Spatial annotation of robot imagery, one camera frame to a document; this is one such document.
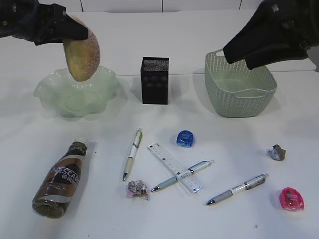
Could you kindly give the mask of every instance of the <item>silver pen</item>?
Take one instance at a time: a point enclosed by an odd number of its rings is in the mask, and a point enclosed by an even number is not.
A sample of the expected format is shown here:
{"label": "silver pen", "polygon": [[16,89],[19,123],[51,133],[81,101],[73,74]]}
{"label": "silver pen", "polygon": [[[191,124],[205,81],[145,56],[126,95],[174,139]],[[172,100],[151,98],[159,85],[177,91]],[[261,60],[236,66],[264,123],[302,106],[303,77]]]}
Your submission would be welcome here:
{"label": "silver pen", "polygon": [[[211,161],[202,161],[200,163],[195,164],[194,166],[191,166],[190,168],[188,168],[188,171],[190,172],[190,175],[197,173],[200,170],[203,170],[204,168],[207,168],[208,166],[210,166],[212,163],[214,162],[214,160]],[[170,185],[173,185],[177,183],[177,178],[176,177],[171,177],[170,179],[167,179],[166,181],[158,184],[156,187],[154,187],[151,192],[157,192],[159,190],[162,190],[164,188],[169,187]]]}
{"label": "silver pen", "polygon": [[266,181],[266,178],[268,177],[269,175],[266,173],[266,174],[261,174],[257,177],[254,177],[252,179],[249,179],[247,182],[244,182],[232,189],[229,189],[228,191],[226,192],[223,192],[222,194],[219,194],[218,196],[216,197],[213,197],[211,200],[209,200],[206,205],[212,205],[212,204],[216,204],[216,203],[219,203],[220,201],[223,201],[227,198],[230,198],[231,196],[237,194],[237,193],[240,193],[242,191],[245,191],[245,190],[249,190],[249,189],[252,189],[254,187],[257,187],[261,184],[263,184],[265,181]]}

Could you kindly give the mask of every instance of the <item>mesh top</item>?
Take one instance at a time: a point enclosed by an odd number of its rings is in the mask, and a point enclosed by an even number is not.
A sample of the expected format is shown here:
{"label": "mesh top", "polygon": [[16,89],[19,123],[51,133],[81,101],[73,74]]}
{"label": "mesh top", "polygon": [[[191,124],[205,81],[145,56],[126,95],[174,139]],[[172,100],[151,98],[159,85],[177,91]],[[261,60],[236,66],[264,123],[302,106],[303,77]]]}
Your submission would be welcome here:
{"label": "mesh top", "polygon": [[143,60],[144,71],[168,71],[167,60]]}

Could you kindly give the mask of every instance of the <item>pen tip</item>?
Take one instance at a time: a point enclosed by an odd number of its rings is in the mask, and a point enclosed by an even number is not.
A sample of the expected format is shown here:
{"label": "pen tip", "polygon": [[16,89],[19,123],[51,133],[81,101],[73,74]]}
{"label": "pen tip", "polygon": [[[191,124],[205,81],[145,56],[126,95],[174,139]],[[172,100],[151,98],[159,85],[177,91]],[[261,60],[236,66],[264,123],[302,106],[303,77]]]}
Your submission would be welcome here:
{"label": "pen tip", "polygon": [[128,175],[128,173],[124,173],[124,175],[123,175],[123,181],[126,180],[127,175]]}
{"label": "pen tip", "polygon": [[209,205],[214,204],[214,203],[215,203],[215,200],[211,200],[211,201],[207,202],[206,205],[209,206]]}
{"label": "pen tip", "polygon": [[160,187],[154,187],[152,190],[151,190],[151,192],[156,192],[157,190],[159,190],[160,189]]}

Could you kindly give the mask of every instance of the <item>green plastic basket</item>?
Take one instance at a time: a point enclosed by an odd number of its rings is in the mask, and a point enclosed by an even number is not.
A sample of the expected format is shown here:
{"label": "green plastic basket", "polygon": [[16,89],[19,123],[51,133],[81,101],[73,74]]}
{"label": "green plastic basket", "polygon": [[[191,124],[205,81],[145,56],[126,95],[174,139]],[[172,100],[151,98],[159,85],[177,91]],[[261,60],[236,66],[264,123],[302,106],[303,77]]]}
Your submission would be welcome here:
{"label": "green plastic basket", "polygon": [[228,64],[219,52],[205,59],[206,89],[216,112],[233,118],[259,115],[276,92],[273,75],[265,66],[249,70],[244,60]]}

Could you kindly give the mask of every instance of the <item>bottle cap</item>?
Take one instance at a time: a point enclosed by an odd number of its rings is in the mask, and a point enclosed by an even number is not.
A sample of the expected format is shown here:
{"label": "bottle cap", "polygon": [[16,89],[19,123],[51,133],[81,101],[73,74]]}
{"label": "bottle cap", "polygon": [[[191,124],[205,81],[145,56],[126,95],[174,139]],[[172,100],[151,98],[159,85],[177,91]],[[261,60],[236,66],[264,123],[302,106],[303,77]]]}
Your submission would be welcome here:
{"label": "bottle cap", "polygon": [[80,137],[77,140],[75,140],[74,142],[80,142],[80,143],[84,144],[86,146],[86,148],[88,148],[88,145],[89,145],[89,140],[85,137]]}

